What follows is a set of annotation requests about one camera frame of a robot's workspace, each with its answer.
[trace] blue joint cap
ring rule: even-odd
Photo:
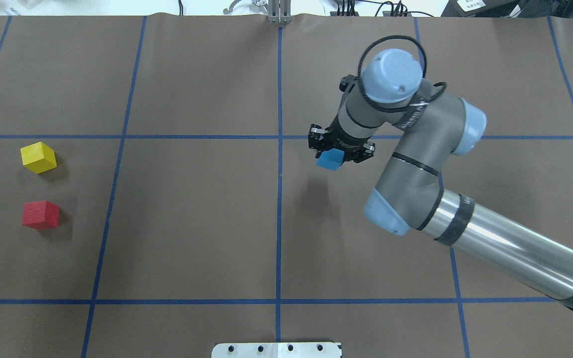
[[[463,156],[463,154],[470,152],[483,136],[487,125],[487,118],[482,110],[466,102],[463,98],[459,99],[464,103],[464,109],[466,110],[466,125],[464,126],[461,141],[457,149],[452,153],[457,156]]]
[[[379,52],[362,71],[364,91],[379,103],[397,103],[419,89],[423,72],[412,55],[398,48]]]
[[[344,152],[339,149],[331,149],[326,152],[322,152],[318,158],[318,166],[327,168],[330,170],[337,170],[339,166],[344,162]]]
[[[377,226],[395,235],[404,236],[410,230],[410,226],[375,188],[364,206],[364,215]]]

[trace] wooden block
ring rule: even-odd
[[[21,149],[23,166],[39,174],[57,167],[54,150],[42,141]]]
[[[59,226],[59,207],[47,200],[26,202],[21,224],[35,230]]]

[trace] metal tube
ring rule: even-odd
[[[425,233],[439,237],[453,221],[458,201],[458,194],[445,190]],[[573,296],[572,249],[479,204],[452,247],[491,263],[549,297]]]

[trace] metal bracket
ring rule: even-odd
[[[291,0],[269,0],[270,23],[290,23],[291,22]]]
[[[333,342],[218,344],[211,358],[341,358],[342,344]]]

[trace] black cable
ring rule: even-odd
[[[436,93],[434,93],[432,95],[432,97],[430,97],[430,99],[428,100],[428,103],[432,102],[433,100],[439,98],[440,95],[442,95],[447,88],[447,84],[446,82],[437,82],[436,84],[433,84],[432,86],[435,86],[436,88],[440,88],[439,91],[437,91]]]
[[[402,11],[402,6],[405,6],[405,5],[402,4],[402,2],[398,2],[397,5],[395,6],[395,10],[390,15],[391,16],[399,16],[399,13]]]
[[[353,2],[353,0],[348,0],[348,2],[346,3],[346,14],[345,14],[345,16],[353,16],[353,11],[355,11],[355,9],[352,8],[352,2]]]
[[[402,13],[398,14],[398,16],[405,16],[406,14],[409,14],[409,13],[422,13],[422,14],[427,14],[427,15],[430,16],[430,17],[434,17],[434,16],[432,16],[431,14],[425,13],[425,12],[423,12],[423,11],[405,11],[405,12],[402,12]]]
[[[356,1],[370,2],[371,4],[381,4],[382,3],[380,1],[371,1],[371,0],[356,0]]]
[[[380,6],[377,8],[377,11],[375,11],[375,17],[377,17],[377,15],[380,13],[380,10],[382,9],[382,6],[384,6],[385,4],[390,4],[390,12],[392,13],[393,7],[395,6],[395,4],[393,4],[393,2],[391,1],[384,1],[384,2],[379,2]]]

